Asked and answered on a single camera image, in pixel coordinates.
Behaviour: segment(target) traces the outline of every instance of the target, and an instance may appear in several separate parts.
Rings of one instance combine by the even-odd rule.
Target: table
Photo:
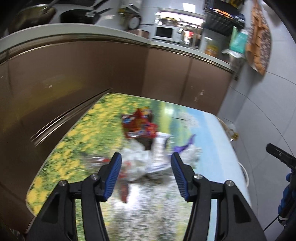
[[[178,146],[185,145],[196,134],[195,146],[201,147],[194,171],[210,181],[235,182],[250,204],[243,173],[234,150],[217,118],[196,109],[163,101],[109,93],[97,101],[69,130],[55,147],[35,177],[26,197],[29,210],[37,215],[57,182],[82,181],[93,173],[81,159],[81,153],[112,157],[128,145],[121,126],[121,114],[149,107],[158,131],[174,136]],[[182,240],[192,203],[180,196],[173,178],[149,180],[146,177],[129,184],[128,202],[123,203],[118,191],[106,203],[102,213],[110,240]],[[208,240],[214,240],[216,200],[212,200]],[[76,201],[78,240],[84,240],[81,201]]]

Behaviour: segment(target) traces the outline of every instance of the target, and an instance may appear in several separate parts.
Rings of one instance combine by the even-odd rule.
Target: countertop
[[[93,34],[101,36],[119,37],[121,39],[128,39],[135,42],[139,42],[144,45],[150,45],[151,47],[161,47],[167,49],[168,51],[172,50],[187,53],[189,55],[204,59],[205,61],[213,62],[231,71],[234,70],[230,64],[210,55],[204,54],[198,50],[190,49],[176,44],[152,41],[141,36],[114,28],[80,23],[54,23],[40,25],[12,33],[0,40],[0,54],[12,47],[18,46],[22,43],[29,42],[31,40],[66,34]]]
[[[152,110],[152,122],[158,125],[158,131],[172,136],[168,151],[174,146],[185,145],[195,135],[193,144],[199,148],[200,157],[187,163],[195,173],[210,181],[224,183],[233,180],[250,204],[235,152],[214,115],[168,102],[109,93],[87,111],[49,155],[28,191],[29,210],[37,215],[59,180],[82,181],[97,172],[94,157],[110,158],[114,152],[122,154],[130,148],[123,135],[121,114],[132,114],[137,108],[145,107]],[[123,161],[129,162],[129,158],[125,156]],[[128,185],[126,203],[120,197],[121,185]],[[80,207],[80,201],[76,201],[78,240],[84,241]],[[180,196],[169,173],[153,181],[147,176],[126,184],[118,181],[110,199],[101,203],[110,240],[116,241],[182,240],[191,207],[192,203],[185,202]],[[212,200],[208,241],[215,237],[216,213],[217,201]]]

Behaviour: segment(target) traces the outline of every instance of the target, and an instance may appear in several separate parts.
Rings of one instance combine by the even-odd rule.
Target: blue glove
[[[289,174],[286,176],[286,180],[287,180],[288,182],[290,182],[290,177],[291,177],[291,175],[292,175],[292,173],[289,173]],[[287,203],[285,202],[285,199],[286,199],[286,196],[287,196],[288,193],[289,193],[289,190],[290,190],[290,187],[289,187],[289,185],[288,185],[288,186],[286,186],[286,188],[285,188],[284,191],[283,191],[283,198],[282,198],[282,200],[281,200],[281,204],[280,204],[279,207],[278,207],[278,214],[280,214],[280,213],[282,212],[283,208],[287,205]],[[292,197],[293,197],[294,199],[296,198],[296,191],[293,191],[293,192],[292,192]]]

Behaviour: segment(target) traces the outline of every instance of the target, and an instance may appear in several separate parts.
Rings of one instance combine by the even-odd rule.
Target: blue gripper pad
[[[181,196],[191,202],[192,178],[195,174],[193,169],[183,163],[177,152],[172,154],[170,162]]]
[[[120,172],[121,168],[121,155],[118,152],[115,152],[113,157],[111,158],[111,161],[108,164],[108,169],[106,171],[109,171],[109,174],[105,181],[105,189],[103,197],[105,200],[107,200],[109,197],[111,197],[118,174]]]

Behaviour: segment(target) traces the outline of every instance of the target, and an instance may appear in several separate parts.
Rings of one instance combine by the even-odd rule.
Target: white appliance
[[[142,5],[142,0],[121,0],[119,10],[139,13]]]
[[[178,33],[180,27],[156,25],[152,39],[179,43],[182,35]]]

